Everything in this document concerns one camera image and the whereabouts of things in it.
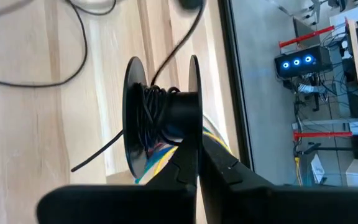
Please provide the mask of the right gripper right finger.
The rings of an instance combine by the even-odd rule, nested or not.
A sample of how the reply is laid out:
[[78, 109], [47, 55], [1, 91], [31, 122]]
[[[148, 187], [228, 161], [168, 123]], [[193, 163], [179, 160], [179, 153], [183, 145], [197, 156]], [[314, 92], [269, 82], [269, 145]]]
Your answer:
[[208, 223], [267, 223], [273, 184], [203, 137], [200, 184]]

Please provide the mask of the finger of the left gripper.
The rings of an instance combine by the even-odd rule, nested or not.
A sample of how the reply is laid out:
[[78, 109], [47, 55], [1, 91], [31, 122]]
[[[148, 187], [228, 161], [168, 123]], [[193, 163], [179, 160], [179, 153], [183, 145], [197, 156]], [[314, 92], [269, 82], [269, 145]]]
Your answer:
[[182, 9], [199, 9], [203, 7], [203, 0], [178, 0]]

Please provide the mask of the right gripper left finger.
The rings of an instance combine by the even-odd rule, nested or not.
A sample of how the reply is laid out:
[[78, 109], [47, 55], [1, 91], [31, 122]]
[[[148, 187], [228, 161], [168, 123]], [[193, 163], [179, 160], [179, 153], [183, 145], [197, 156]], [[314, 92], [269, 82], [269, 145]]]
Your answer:
[[187, 136], [179, 146], [171, 148], [157, 163], [159, 172], [146, 184], [148, 187], [196, 186], [200, 139]]

